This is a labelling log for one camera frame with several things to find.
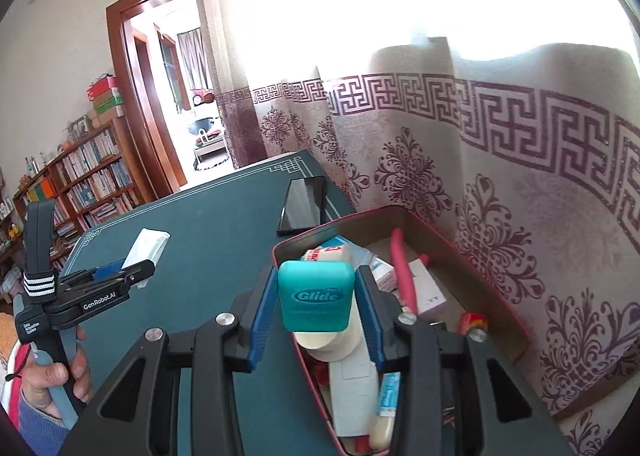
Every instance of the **greek key pattern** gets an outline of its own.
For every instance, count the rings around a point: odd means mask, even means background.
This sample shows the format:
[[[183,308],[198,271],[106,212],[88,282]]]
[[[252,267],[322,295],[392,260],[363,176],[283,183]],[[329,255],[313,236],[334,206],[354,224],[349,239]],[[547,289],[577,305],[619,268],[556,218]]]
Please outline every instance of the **greek key pattern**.
[[[286,171],[287,173],[297,173],[298,171],[302,171],[300,168],[300,163],[302,161],[302,157],[294,157],[293,159],[287,159],[281,163],[275,163],[269,166],[269,172],[273,173],[275,171]]]
[[[238,90],[225,91],[216,95],[216,101],[219,104],[228,104],[230,102],[238,102],[242,99],[249,98],[251,98],[251,90],[249,90],[248,86],[244,86],[244,88],[239,88]]]
[[[251,90],[251,99],[254,104],[268,102],[278,97],[293,99],[294,102],[326,100],[322,80],[319,78],[296,82],[278,82]]]
[[[472,147],[591,192],[640,253],[640,129],[606,108],[553,91],[444,74],[316,78],[251,95],[254,103],[326,100],[336,116],[395,110],[453,126]]]

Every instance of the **picture frame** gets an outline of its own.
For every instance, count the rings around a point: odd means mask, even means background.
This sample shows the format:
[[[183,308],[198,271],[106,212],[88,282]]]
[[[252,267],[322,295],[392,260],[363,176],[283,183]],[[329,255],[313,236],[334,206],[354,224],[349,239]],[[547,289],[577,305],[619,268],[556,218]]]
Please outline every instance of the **picture frame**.
[[[73,121],[67,128],[69,137],[73,141],[79,141],[87,133],[91,131],[91,121],[87,115],[83,115],[78,120]]]

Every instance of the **bookshelf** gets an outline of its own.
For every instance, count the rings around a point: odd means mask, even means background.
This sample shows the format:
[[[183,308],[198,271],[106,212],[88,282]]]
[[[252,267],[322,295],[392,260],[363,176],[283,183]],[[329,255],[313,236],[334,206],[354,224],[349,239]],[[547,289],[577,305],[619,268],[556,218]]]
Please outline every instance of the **bookshelf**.
[[[19,250],[20,242],[22,240],[22,233],[18,234],[15,238],[11,239],[9,229],[14,221],[14,204],[10,199],[4,195],[4,180],[0,176],[0,203],[4,203],[4,214],[2,208],[0,208],[0,282],[4,277],[4,273],[8,270],[12,264],[16,263],[20,268],[22,267],[21,259],[15,256],[17,250]]]
[[[50,253],[62,269],[85,231],[155,200],[124,117],[94,129],[47,164],[14,196],[24,221],[30,201],[54,199],[59,239]]]

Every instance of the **black phone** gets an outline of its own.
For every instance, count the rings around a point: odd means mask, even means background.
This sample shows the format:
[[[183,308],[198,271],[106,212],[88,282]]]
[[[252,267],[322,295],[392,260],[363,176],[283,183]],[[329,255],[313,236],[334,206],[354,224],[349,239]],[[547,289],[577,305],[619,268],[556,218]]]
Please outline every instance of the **black phone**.
[[[298,234],[321,225],[325,190],[324,176],[290,180],[280,213],[278,236]]]

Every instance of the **patterned curtain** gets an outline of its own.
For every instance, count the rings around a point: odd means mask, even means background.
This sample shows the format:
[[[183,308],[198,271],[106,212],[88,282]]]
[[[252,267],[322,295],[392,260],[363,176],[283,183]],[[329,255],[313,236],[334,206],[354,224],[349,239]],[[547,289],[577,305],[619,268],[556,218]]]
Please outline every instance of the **patterned curtain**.
[[[454,242],[596,454],[640,384],[640,79],[617,0],[199,2],[250,140],[309,149],[358,210],[402,204]]]

